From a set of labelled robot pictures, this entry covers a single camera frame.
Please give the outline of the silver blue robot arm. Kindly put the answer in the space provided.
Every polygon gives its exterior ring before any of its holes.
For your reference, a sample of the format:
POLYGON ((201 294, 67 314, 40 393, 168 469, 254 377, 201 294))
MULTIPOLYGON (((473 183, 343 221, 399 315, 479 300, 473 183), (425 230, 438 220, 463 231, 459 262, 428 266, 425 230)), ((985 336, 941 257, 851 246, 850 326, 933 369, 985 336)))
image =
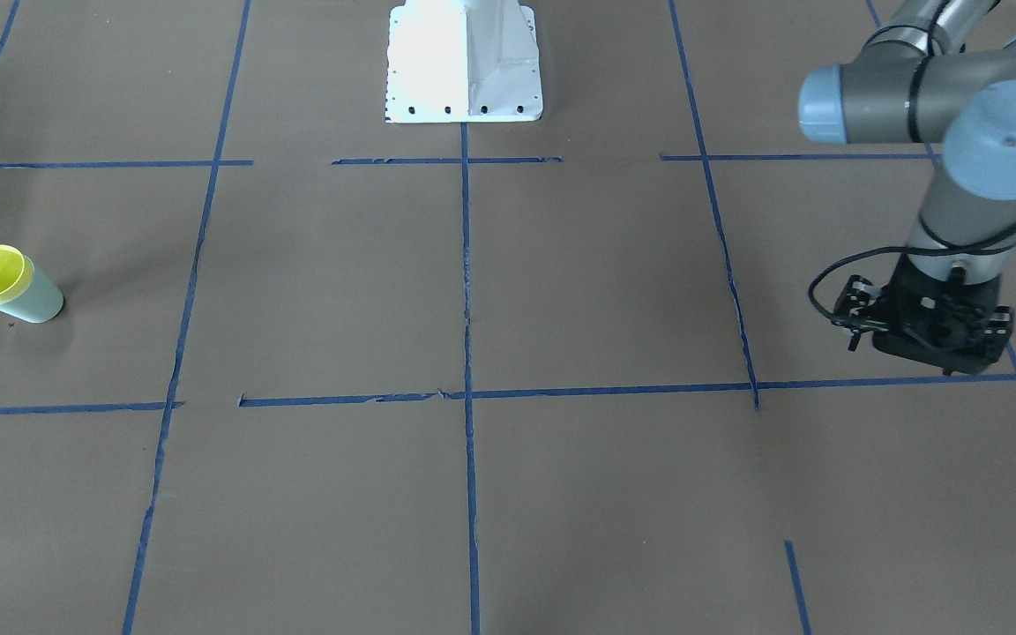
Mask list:
POLYGON ((992 1, 908 1, 849 63, 814 70, 797 112, 803 135, 835 145, 937 144, 939 164, 890 279, 851 276, 826 309, 831 325, 891 356, 976 375, 1000 361, 1015 326, 1001 305, 1016 249, 1016 35, 968 53, 992 1))

